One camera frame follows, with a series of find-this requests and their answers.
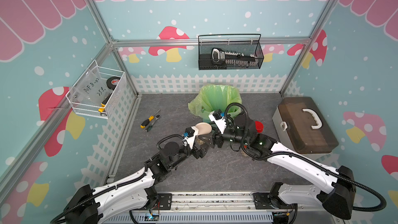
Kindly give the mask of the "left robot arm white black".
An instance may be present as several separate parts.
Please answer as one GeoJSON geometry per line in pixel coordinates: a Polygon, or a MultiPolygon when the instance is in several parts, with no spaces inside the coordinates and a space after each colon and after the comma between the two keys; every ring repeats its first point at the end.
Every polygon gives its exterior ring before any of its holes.
{"type": "Polygon", "coordinates": [[[157,142],[158,153],[138,172],[106,186],[80,188],[52,224],[102,224],[133,209],[152,209],[159,200],[155,185],[189,157],[203,158],[214,147],[212,134],[172,134],[157,142]]]}

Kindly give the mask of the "peanut jar beige lid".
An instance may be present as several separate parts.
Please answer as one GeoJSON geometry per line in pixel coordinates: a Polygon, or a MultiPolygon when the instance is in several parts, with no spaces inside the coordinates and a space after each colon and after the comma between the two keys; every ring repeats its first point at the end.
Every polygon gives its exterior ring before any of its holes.
{"type": "Polygon", "coordinates": [[[208,146],[213,146],[212,141],[212,126],[209,123],[201,122],[195,125],[198,129],[198,135],[195,138],[195,143],[197,145],[206,144],[208,146]]]}

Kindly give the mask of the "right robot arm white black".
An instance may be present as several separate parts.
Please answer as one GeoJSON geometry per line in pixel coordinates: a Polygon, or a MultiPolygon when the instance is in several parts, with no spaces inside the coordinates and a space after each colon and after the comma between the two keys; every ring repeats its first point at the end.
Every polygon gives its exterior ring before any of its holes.
{"type": "Polygon", "coordinates": [[[210,146],[222,147],[224,143],[238,144],[242,151],[254,161],[266,161],[283,167],[311,182],[316,187],[312,195],[315,204],[320,204],[327,212],[340,219],[350,220],[353,211],[378,212],[387,206],[386,199],[374,189],[354,180],[351,169],[329,167],[289,149],[274,138],[259,133],[250,119],[246,108],[240,103],[241,113],[232,119],[228,110],[213,111],[209,114],[212,130],[200,134],[198,138],[210,146]],[[356,189],[360,188],[375,196],[380,202],[376,206],[354,206],[356,189]]]}

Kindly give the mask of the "peanut jar red lid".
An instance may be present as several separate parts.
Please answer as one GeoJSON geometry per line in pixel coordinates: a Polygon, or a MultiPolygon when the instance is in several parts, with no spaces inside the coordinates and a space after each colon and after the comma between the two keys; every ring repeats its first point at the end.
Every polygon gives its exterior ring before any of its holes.
{"type": "Polygon", "coordinates": [[[255,121],[256,131],[262,133],[264,130],[264,125],[260,121],[255,121]]]}

